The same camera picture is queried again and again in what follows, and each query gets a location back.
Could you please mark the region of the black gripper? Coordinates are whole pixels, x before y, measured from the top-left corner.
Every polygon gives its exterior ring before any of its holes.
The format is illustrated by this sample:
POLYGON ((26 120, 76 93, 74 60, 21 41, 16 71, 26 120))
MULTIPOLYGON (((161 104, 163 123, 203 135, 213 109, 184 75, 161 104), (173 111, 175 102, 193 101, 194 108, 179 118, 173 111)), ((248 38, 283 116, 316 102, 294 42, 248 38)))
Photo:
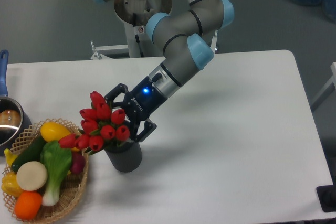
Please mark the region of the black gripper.
POLYGON ((167 97, 153 85, 149 77, 145 77, 133 90, 120 83, 108 92, 104 99, 111 108, 123 108, 131 122, 140 123, 144 121, 144 129, 138 133, 138 128, 132 128, 130 139, 134 142, 143 142, 156 128, 149 116, 159 108, 167 97), (115 102, 120 94, 125 94, 123 101, 115 102))

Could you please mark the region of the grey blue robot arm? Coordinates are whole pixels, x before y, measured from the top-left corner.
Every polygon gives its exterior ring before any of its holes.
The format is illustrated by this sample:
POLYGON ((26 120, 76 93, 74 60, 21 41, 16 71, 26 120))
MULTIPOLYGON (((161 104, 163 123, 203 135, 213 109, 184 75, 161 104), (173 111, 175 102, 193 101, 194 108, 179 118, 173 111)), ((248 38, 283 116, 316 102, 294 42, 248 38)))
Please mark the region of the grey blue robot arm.
POLYGON ((189 10, 172 17, 171 0, 95 1, 113 1, 116 14, 132 26, 134 35, 143 28, 153 49, 164 56, 133 90, 120 84, 106 95, 112 101, 124 94, 115 107, 125 110, 130 140, 141 142, 156 129, 150 115, 213 59, 214 49, 203 36, 231 24, 234 7, 230 0, 188 0, 189 10))

